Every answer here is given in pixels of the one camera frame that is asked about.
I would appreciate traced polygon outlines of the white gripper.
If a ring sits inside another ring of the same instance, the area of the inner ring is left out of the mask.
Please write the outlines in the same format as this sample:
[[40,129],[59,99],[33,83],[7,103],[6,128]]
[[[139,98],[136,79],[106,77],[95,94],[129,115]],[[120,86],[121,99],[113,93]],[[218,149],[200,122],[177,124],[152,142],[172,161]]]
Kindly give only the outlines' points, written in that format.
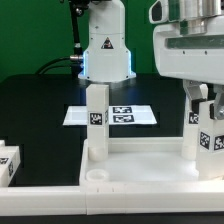
[[190,36],[180,34],[178,23],[158,25],[153,45],[159,74],[186,79],[186,107],[198,114],[200,104],[207,100],[207,86],[202,82],[215,84],[210,118],[224,120],[224,20],[209,20],[205,34]]

